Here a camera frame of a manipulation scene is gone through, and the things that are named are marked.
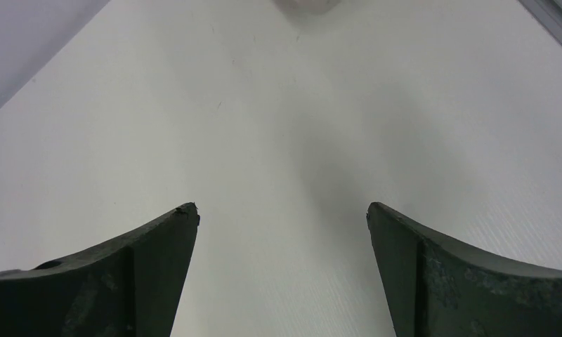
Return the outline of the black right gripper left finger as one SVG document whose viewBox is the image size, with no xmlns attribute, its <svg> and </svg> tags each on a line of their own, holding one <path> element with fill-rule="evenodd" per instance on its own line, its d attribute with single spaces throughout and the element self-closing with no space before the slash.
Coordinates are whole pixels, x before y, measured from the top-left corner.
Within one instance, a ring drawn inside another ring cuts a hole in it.
<svg viewBox="0 0 562 337">
<path fill-rule="evenodd" d="M 0 271 L 0 336 L 169 336 L 199 223 L 186 203 L 34 269 Z"/>
</svg>

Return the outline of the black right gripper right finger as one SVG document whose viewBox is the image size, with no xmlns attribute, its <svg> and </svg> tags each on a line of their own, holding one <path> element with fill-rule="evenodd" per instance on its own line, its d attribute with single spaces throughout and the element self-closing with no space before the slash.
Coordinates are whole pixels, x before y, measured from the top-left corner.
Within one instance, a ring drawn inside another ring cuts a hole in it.
<svg viewBox="0 0 562 337">
<path fill-rule="evenodd" d="M 367 226 L 397 336 L 562 336 L 562 270 L 490 253 L 379 202 Z"/>
</svg>

